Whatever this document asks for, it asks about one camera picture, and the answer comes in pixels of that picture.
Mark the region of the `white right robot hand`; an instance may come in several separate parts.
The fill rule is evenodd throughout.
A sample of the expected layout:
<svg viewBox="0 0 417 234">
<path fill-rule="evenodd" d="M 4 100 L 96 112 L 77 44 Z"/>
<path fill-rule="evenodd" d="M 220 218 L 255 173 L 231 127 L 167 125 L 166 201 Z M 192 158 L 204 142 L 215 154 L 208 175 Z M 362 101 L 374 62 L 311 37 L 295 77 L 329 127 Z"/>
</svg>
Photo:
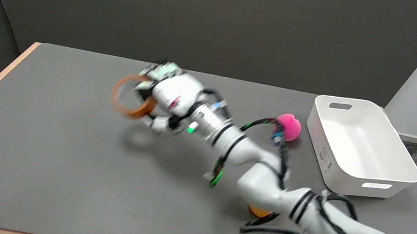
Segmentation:
<svg viewBox="0 0 417 234">
<path fill-rule="evenodd" d="M 134 90 L 141 101 L 153 98 L 166 115 L 148 111 L 141 120 L 155 133 L 178 134 L 181 122 L 192 116 L 203 100 L 204 86 L 187 71 L 171 61 L 150 64 L 139 75 L 147 80 Z"/>
</svg>

